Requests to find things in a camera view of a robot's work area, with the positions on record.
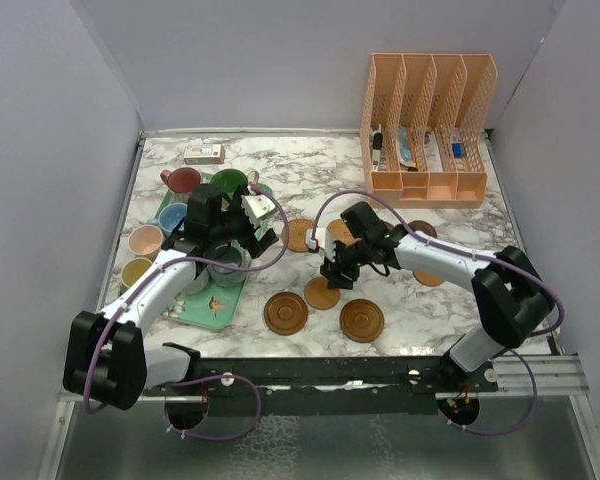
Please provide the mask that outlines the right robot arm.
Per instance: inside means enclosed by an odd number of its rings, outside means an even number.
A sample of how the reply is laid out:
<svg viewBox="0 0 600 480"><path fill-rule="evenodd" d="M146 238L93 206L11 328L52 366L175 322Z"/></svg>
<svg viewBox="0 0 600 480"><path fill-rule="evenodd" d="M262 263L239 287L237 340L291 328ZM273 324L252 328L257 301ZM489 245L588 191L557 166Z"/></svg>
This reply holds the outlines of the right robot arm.
<svg viewBox="0 0 600 480"><path fill-rule="evenodd" d="M352 288L361 268L370 266L382 276L392 269L429 273L474 295L478 325L439 362L439 378L449 390L463 390L486 362L523 344L558 304L517 247L471 250L416 231L405 221L390 228L365 202L340 218L353 243L334 239L325 228L314 227L306 235L309 250L323 255L320 273L329 288Z"/></svg>

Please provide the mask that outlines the woven rattan coaster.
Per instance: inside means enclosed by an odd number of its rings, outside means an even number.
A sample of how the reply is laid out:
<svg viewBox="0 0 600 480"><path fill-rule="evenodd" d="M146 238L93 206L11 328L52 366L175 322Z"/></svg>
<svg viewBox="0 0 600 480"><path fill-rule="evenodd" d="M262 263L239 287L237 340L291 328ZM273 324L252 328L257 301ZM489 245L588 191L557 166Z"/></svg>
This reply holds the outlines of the woven rattan coaster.
<svg viewBox="0 0 600 480"><path fill-rule="evenodd" d="M283 228L281 232L281 241L288 241L288 249L296 253L305 253L308 251L306 245L306 233L312 229L314 221L308 218L295 218L289 221L290 232Z"/></svg>
<svg viewBox="0 0 600 480"><path fill-rule="evenodd" d="M331 221L327 230L330 232L334 240L341 241L345 245L350 245L356 241L348 230L346 223L342 219L336 219Z"/></svg>

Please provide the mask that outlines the light brown wooden coaster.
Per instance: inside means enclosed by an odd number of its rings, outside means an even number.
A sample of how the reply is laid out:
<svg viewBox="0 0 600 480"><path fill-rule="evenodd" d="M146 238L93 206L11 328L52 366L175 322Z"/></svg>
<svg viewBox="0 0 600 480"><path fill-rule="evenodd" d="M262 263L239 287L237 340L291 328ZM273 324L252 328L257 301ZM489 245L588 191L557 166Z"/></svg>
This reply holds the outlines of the light brown wooden coaster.
<svg viewBox="0 0 600 480"><path fill-rule="evenodd" d="M445 282L443 278L425 271L414 270L413 275L419 283L428 287L437 287Z"/></svg>

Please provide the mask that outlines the brown ringed wooden coaster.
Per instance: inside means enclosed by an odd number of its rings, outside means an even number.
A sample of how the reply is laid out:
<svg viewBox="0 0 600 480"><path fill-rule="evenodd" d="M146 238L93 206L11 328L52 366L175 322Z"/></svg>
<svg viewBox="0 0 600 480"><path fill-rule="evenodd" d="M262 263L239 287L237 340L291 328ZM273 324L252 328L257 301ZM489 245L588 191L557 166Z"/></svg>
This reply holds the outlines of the brown ringed wooden coaster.
<svg viewBox="0 0 600 480"><path fill-rule="evenodd" d="M308 319L308 307L298 294L280 292L268 299L263 317L274 333L292 335L304 328Z"/></svg>

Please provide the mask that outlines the grey mug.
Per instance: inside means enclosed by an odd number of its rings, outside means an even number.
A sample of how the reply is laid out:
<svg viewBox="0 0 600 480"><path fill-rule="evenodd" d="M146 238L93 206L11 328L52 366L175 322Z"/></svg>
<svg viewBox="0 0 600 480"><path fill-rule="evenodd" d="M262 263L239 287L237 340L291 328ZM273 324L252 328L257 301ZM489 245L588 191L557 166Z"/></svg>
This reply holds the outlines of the grey mug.
<svg viewBox="0 0 600 480"><path fill-rule="evenodd" d="M234 270L234 267L246 267L247 260L243 252L234 246L223 245L214 251L213 260L218 265L210 265L210 276L213 281L223 288L229 288L241 284L246 272Z"/></svg>

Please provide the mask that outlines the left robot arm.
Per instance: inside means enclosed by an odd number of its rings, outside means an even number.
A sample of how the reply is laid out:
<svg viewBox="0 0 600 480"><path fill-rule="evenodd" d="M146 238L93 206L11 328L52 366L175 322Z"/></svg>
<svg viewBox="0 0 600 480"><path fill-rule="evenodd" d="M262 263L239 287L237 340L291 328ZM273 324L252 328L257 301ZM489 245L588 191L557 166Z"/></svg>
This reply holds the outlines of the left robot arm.
<svg viewBox="0 0 600 480"><path fill-rule="evenodd" d="M257 185L233 195L211 183L193 188L185 215L165 234L149 269L115 301L80 312L69 334L63 387L81 395L85 410L131 408L152 387L169 384L186 395L200 385L192 350L180 345L148 349L144 338L175 297L211 267L247 275L254 267L225 263L220 249L239 244L260 257L278 236L262 223L285 214L279 201Z"/></svg>

